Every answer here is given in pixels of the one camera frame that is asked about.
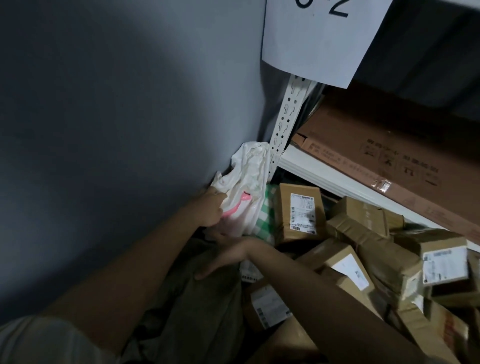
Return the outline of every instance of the person's left arm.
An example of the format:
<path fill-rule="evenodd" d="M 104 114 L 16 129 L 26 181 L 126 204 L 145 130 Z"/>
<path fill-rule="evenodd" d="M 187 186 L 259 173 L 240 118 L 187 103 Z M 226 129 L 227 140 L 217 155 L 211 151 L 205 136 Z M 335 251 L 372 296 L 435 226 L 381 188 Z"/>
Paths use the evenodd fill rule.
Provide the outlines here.
<path fill-rule="evenodd" d="M 188 239 L 220 220 L 226 196 L 209 188 L 42 315 L 71 322 L 98 347 L 119 354 Z"/>

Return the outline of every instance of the hand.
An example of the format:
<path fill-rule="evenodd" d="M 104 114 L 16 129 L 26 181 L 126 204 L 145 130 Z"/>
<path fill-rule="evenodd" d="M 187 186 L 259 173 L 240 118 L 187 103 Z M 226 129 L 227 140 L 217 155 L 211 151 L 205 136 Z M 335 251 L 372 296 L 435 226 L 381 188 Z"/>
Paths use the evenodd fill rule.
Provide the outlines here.
<path fill-rule="evenodd" d="M 220 208 L 227 194 L 217 191 L 215 187 L 210 186 L 203 194 L 195 197 L 185 207 L 198 226 L 212 226 L 220 221 L 223 210 Z"/>
<path fill-rule="evenodd" d="M 205 234 L 215 239 L 220 247 L 220 253 L 214 260 L 195 273 L 195 279 L 203 279 L 220 267 L 248 259 L 251 245 L 258 242 L 263 243 L 261 240 L 249 236 L 232 238 L 216 230 L 208 230 Z"/>

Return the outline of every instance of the person's right arm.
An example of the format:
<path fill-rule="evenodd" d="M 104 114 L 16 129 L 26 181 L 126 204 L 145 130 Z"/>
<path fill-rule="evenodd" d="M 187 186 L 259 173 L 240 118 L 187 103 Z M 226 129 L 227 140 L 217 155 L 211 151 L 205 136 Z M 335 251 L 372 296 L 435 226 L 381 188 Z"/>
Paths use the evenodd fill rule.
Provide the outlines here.
<path fill-rule="evenodd" d="M 418 347 L 314 271 L 258 239 L 213 235 L 223 250 L 197 279 L 221 266 L 251 260 L 332 363 L 425 362 Z"/>

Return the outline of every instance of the forearm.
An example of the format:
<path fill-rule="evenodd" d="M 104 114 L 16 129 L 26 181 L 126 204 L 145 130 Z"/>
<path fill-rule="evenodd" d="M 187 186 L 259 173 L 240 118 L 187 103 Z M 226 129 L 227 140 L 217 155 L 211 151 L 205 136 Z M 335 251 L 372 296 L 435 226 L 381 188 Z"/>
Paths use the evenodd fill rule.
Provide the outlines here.
<path fill-rule="evenodd" d="M 72 322 L 99 347 L 120 353 L 197 228 L 197 220 L 181 209 L 104 269 L 67 291 L 44 314 Z"/>
<path fill-rule="evenodd" d="M 423 363 L 423 353 L 339 287 L 267 244 L 248 258 L 333 363 Z"/>

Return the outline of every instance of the pink item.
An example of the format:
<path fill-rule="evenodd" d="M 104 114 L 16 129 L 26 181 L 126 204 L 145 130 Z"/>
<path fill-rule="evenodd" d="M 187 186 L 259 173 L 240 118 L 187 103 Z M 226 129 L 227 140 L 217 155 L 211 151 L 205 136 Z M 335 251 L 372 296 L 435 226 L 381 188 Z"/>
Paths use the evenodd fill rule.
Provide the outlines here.
<path fill-rule="evenodd" d="M 241 194 L 241 197 L 240 197 L 240 201 L 235 205 L 234 208 L 228 210 L 228 211 L 225 211 L 223 214 L 222 214 L 222 217 L 226 217 L 226 216 L 230 216 L 231 214 L 234 214 L 235 212 L 237 212 L 237 210 L 239 209 L 239 206 L 241 204 L 242 201 L 249 201 L 252 199 L 252 196 L 250 196 L 248 193 L 246 192 L 242 192 Z"/>

